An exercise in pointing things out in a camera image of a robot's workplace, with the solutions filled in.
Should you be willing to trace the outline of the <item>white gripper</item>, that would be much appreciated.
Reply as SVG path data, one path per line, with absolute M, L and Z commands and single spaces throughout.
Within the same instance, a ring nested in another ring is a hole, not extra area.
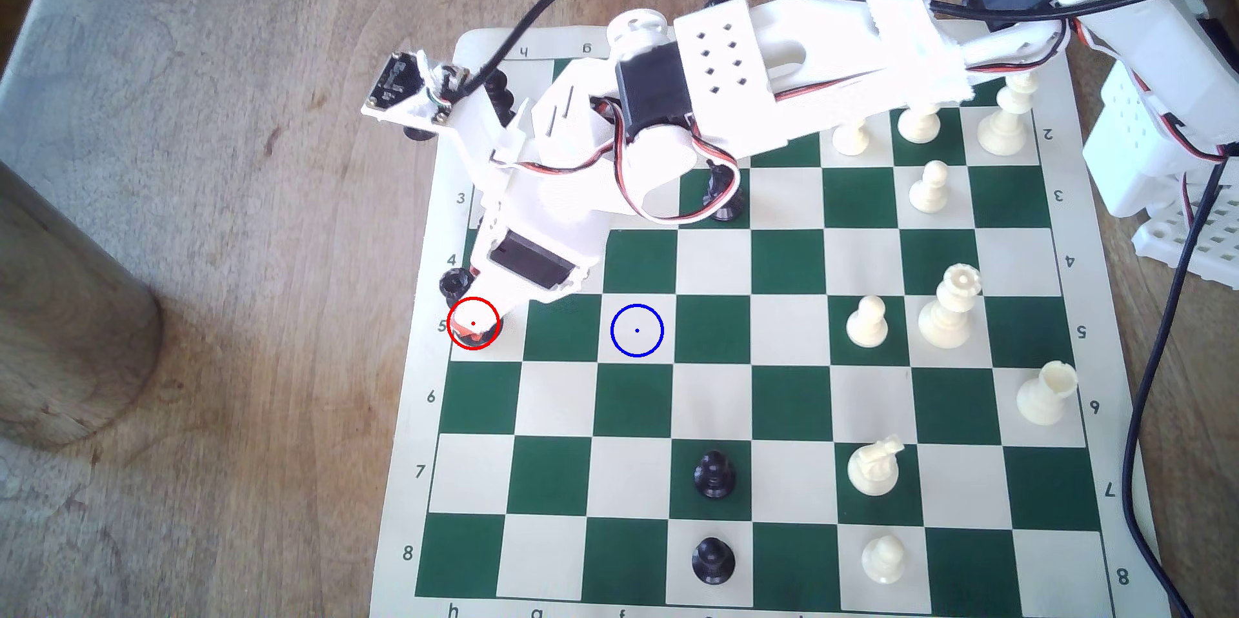
M 478 228 L 462 279 L 462 348 L 530 301 L 579 291 L 611 229 L 615 123 L 610 102 L 536 105 L 529 135 L 504 128 L 488 100 L 462 107 L 462 159 L 475 185 Z

